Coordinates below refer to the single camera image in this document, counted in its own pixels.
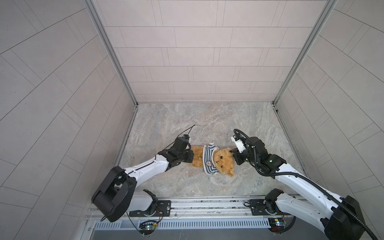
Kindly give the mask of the blue white striped knit sweater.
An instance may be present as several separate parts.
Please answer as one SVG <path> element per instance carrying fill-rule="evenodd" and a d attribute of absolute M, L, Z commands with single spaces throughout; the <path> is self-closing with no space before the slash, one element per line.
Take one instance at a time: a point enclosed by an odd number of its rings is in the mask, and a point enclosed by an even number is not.
<path fill-rule="evenodd" d="M 214 164 L 214 153 L 218 149 L 214 143 L 209 143 L 203 147 L 203 168 L 207 175 L 213 175 L 219 172 Z"/>

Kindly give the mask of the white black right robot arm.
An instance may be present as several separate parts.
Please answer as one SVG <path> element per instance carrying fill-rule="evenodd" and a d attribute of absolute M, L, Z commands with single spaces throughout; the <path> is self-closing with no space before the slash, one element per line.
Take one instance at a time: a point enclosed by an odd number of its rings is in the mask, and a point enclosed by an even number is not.
<path fill-rule="evenodd" d="M 270 214 L 284 212 L 322 231 L 330 240 L 359 240 L 366 231 L 360 204 L 351 196 L 335 194 L 299 173 L 286 160 L 270 154 L 257 137 L 236 133 L 231 140 L 238 165 L 245 162 L 264 177 L 271 177 L 296 191 L 304 200 L 297 200 L 279 189 L 265 198 Z"/>

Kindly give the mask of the brown plush teddy bear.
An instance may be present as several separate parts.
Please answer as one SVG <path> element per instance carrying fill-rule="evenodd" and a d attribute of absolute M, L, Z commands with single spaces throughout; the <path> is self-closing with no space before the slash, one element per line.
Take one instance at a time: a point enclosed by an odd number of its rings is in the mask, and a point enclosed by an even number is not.
<path fill-rule="evenodd" d="M 204 146 L 191 147 L 194 157 L 190 166 L 203 168 L 203 147 Z M 218 173 L 225 174 L 230 177 L 235 175 L 235 159 L 230 148 L 218 149 L 214 153 L 214 164 L 219 171 Z"/>

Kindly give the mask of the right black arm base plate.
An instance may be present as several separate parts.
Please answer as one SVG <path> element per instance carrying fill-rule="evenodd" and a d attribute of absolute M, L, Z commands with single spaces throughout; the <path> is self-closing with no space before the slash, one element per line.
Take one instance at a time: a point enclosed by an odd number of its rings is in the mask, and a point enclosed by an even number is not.
<path fill-rule="evenodd" d="M 267 218 L 282 217 L 283 215 L 291 216 L 283 213 L 278 208 L 277 204 L 264 199 L 252 199 L 244 202 L 244 206 L 251 209 L 253 216 L 266 216 Z"/>

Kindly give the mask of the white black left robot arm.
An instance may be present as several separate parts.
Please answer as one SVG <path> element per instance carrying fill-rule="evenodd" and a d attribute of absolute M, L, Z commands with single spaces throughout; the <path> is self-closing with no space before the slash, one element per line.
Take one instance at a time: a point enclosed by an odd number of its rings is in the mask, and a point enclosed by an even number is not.
<path fill-rule="evenodd" d="M 138 191 L 137 187 L 180 163 L 191 163 L 194 153 L 189 139 L 189 135 L 177 137 L 169 149 L 158 152 L 142 164 L 125 169 L 120 166 L 112 168 L 91 199 L 92 204 L 103 213 L 103 219 L 113 223 L 126 212 L 141 211 L 148 216 L 155 213 L 156 195 L 148 190 Z"/>

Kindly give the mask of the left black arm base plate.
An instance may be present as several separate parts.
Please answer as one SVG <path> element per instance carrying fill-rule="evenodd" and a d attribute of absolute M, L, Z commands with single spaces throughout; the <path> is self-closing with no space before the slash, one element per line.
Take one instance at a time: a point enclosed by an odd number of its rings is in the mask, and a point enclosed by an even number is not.
<path fill-rule="evenodd" d="M 169 217 L 171 204 L 169 200 L 153 201 L 150 205 L 150 217 Z"/>

